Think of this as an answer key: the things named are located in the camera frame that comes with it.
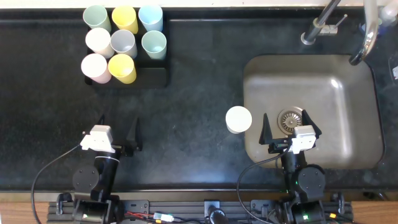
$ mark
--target white cup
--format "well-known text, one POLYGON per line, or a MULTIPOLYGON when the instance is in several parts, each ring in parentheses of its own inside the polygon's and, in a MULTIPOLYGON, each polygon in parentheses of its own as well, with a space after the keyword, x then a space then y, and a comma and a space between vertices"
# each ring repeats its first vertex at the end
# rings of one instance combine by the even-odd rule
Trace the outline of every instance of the white cup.
POLYGON ((90 6, 83 12, 83 20, 85 23, 94 28, 104 28, 111 32, 111 22, 109 21, 108 12, 103 6, 90 6))
POLYGON ((100 54, 89 54, 81 62, 81 71, 98 83, 107 83, 112 78, 108 71, 108 63, 100 54))
POLYGON ((158 5, 143 6, 138 11, 138 18, 147 31, 163 30, 163 10, 158 5))
POLYGON ((134 34, 128 30, 118 30, 112 34, 111 46, 118 54, 137 57, 137 44, 134 34))
POLYGON ((234 106, 226 113, 225 121, 228 131, 233 134, 239 134, 250 128, 251 113, 243 106, 234 106))
POLYGON ((88 31, 86 45, 93 52, 104 56, 104 58, 110 58, 114 54, 111 46, 111 35, 104 28, 94 28, 88 31))
POLYGON ((159 31, 149 31, 142 37, 142 47, 152 59, 166 58, 167 40, 159 31))

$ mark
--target black countertop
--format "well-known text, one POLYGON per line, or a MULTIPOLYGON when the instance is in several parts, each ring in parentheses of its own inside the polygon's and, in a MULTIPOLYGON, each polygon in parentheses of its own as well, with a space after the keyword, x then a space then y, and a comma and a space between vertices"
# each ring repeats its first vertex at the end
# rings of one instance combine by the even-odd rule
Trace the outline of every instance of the black countertop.
MULTIPOLYGON (((231 134, 225 114, 243 105, 243 68, 262 54, 351 54, 363 41, 362 9, 337 10, 349 17, 338 35, 305 46, 300 35, 320 10, 227 9, 165 11, 170 36, 170 83, 159 90, 95 90, 83 81, 87 27, 82 10, 2 12, 0 17, 0 190, 28 190, 36 173, 76 146, 81 132, 105 114, 114 135, 141 118, 144 150, 123 157, 115 191, 233 189, 252 161, 244 134, 231 134)), ((398 29, 379 38, 366 62, 375 88, 386 145, 369 170, 326 170, 328 189, 398 189, 398 29)), ((72 190, 78 167, 94 152, 75 151, 40 176, 39 190, 72 190)), ((281 190, 279 170, 257 168, 247 189, 281 190)))

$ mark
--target sink basin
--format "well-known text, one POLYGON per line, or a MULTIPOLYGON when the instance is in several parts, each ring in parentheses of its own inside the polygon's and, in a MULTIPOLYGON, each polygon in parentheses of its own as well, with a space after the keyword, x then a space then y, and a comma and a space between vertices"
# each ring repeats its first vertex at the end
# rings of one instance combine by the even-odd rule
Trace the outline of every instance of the sink basin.
MULTIPOLYGON (((263 55, 244 69, 244 106, 252 114, 245 147, 254 162, 271 158, 259 144, 263 114, 274 138, 301 124, 307 110, 322 130, 316 148, 305 152, 309 164, 323 168, 367 169, 383 155, 373 76, 347 55, 263 55)), ((274 162, 264 167, 275 167, 274 162)))

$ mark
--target faucet handle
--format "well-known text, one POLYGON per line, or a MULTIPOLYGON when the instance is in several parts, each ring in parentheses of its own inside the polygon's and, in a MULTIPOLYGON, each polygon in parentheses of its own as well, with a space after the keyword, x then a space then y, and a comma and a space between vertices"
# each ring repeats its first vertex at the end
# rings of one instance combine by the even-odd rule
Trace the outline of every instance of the faucet handle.
POLYGON ((337 27, 347 18, 347 14, 337 22, 336 25, 323 25, 322 30, 320 31, 319 35, 336 35, 337 34, 337 27))

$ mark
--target yellow cup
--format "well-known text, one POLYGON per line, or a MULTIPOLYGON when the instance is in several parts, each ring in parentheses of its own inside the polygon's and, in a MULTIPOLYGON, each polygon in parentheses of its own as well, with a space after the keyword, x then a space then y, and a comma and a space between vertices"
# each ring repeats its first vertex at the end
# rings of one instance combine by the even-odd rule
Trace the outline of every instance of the yellow cup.
POLYGON ((112 20, 119 29, 126 29, 133 34, 138 32, 137 14, 131 6, 119 6, 113 9, 112 20))
POLYGON ((137 78, 132 58, 125 54, 115 55, 109 60, 109 72, 124 84, 130 84, 137 78))

